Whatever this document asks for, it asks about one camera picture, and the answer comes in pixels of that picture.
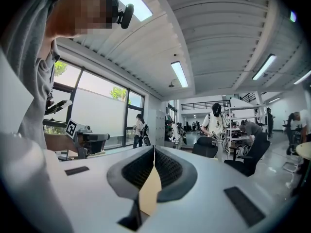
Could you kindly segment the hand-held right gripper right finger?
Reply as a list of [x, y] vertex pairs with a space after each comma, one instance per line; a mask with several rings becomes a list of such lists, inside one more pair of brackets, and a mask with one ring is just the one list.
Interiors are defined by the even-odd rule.
[[157, 202], [171, 202], [182, 199], [194, 187], [198, 173], [195, 166], [179, 156], [154, 147], [155, 168], [159, 174], [161, 191]]

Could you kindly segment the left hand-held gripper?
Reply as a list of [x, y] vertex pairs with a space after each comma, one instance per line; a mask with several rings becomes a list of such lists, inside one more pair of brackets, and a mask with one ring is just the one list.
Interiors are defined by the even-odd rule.
[[110, 139], [110, 134], [93, 133], [90, 126], [78, 124], [72, 119], [68, 121], [65, 133], [73, 140], [78, 159], [102, 152], [105, 142]]

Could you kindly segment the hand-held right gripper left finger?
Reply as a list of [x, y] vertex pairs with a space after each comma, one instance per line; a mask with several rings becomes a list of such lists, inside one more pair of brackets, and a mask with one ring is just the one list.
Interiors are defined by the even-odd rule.
[[141, 151], [112, 165], [107, 171], [107, 182], [117, 196], [133, 201], [128, 216], [118, 224], [138, 230], [142, 225], [139, 192], [154, 167], [154, 147], [143, 147]]

